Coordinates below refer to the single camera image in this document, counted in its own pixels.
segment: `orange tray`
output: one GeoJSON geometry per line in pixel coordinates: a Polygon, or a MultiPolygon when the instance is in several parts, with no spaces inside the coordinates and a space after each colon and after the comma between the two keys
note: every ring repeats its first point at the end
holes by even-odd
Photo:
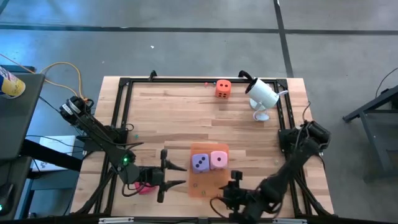
{"type": "Polygon", "coordinates": [[[227,144],[215,143],[192,143],[190,157],[190,172],[188,194],[190,197],[215,197],[221,196],[223,191],[220,187],[227,185],[229,181],[229,170],[210,170],[209,172],[194,174],[192,171],[192,156],[194,154],[206,153],[209,155],[213,151],[223,151],[229,158],[229,147],[227,144]]]}

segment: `gray floor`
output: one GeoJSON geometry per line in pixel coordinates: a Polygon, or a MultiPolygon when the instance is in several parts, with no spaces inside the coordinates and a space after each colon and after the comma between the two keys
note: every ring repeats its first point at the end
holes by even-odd
{"type": "MultiPolygon", "coordinates": [[[[287,29],[398,29],[393,0],[280,0],[287,29]]],[[[271,0],[220,1],[61,1],[10,0],[2,24],[74,24],[85,26],[277,28],[271,0]]],[[[398,67],[396,35],[287,35],[294,77],[302,77],[313,117],[332,132],[325,151],[326,174],[335,213],[341,217],[396,222],[398,182],[365,184],[373,166],[362,124],[341,117],[374,98],[378,83],[398,67]]],[[[0,30],[0,52],[25,65],[44,68],[74,63],[83,74],[84,95],[97,100],[105,75],[236,76],[247,70],[259,77],[286,77],[278,34],[175,32],[59,32],[0,30]]],[[[0,58],[0,63],[9,63],[0,58]]],[[[77,89],[67,66],[49,79],[77,89]]],[[[382,89],[397,85],[391,75],[382,89]]],[[[42,96],[61,105],[68,90],[45,85],[42,96]]],[[[39,102],[30,134],[75,134],[64,120],[39,102]]],[[[37,194],[32,211],[63,212],[67,199],[37,194]],[[40,205],[51,198],[59,208],[40,205]]]]}

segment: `dice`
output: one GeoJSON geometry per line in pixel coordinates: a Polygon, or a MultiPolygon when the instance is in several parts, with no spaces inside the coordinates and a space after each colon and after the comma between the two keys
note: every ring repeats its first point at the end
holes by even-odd
{"type": "Polygon", "coordinates": [[[231,94],[231,82],[228,80],[218,80],[216,83],[216,97],[227,99],[231,94]]]}
{"type": "Polygon", "coordinates": [[[205,153],[193,155],[192,156],[192,171],[195,174],[210,171],[209,155],[205,154],[205,153]]]}
{"type": "Polygon", "coordinates": [[[226,169],[228,166],[228,155],[223,151],[213,151],[210,153],[210,169],[226,169]]]}

